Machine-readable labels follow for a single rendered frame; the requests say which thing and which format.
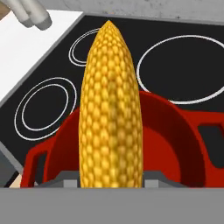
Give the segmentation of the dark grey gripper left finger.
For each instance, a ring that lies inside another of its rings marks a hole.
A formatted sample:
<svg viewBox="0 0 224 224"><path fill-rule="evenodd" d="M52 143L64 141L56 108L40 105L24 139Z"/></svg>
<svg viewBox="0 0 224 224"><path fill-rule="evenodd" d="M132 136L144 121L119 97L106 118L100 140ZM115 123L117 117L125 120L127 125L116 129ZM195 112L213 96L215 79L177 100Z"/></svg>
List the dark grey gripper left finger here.
<svg viewBox="0 0 224 224"><path fill-rule="evenodd" d="M55 179L40 184L39 188L79 188L80 175L78 171L61 171Z"/></svg>

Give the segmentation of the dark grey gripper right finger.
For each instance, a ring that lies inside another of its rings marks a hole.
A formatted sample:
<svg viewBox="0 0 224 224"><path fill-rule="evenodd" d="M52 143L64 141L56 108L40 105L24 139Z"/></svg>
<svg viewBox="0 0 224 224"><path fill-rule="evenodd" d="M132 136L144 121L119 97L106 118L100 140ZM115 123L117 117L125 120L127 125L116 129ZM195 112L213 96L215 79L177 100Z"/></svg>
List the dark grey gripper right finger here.
<svg viewBox="0 0 224 224"><path fill-rule="evenodd" d="M145 171L143 173L144 188L185 188L179 182L169 180L161 171Z"/></svg>

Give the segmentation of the yellow corn cob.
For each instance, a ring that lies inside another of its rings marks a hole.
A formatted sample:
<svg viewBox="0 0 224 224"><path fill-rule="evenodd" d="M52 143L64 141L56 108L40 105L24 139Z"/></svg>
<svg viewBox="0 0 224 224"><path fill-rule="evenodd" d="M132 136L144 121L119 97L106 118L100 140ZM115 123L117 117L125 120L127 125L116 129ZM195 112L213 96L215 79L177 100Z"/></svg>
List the yellow corn cob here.
<svg viewBox="0 0 224 224"><path fill-rule="evenodd" d="M122 34L107 21L95 36L80 94L80 185L140 188L143 124L137 77Z"/></svg>

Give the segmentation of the red pot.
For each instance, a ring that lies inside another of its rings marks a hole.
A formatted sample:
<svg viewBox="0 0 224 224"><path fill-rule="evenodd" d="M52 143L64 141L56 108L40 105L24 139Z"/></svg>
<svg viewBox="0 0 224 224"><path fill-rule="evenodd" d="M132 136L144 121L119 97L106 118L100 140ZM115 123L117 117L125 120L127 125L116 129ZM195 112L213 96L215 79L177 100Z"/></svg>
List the red pot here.
<svg viewBox="0 0 224 224"><path fill-rule="evenodd" d="M145 91L139 93L143 119L143 170L161 171L169 180L188 187L224 187L224 168L208 156L200 125L216 126L224 136L224 113L189 111ZM77 171L78 122L76 109L55 136L31 148L26 155L21 186L33 187L38 159L45 154L43 180L62 171Z"/></svg>

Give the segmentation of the black hob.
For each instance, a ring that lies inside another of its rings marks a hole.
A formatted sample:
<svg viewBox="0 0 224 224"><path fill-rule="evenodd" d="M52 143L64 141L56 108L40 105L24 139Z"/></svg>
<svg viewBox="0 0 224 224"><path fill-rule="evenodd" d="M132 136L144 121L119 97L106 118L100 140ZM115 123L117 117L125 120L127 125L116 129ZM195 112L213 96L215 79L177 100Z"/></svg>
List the black hob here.
<svg viewBox="0 0 224 224"><path fill-rule="evenodd" d="M80 104L81 81L105 17L83 16L0 105L0 144L19 165ZM224 25L112 18L139 87L182 109L224 112Z"/></svg>

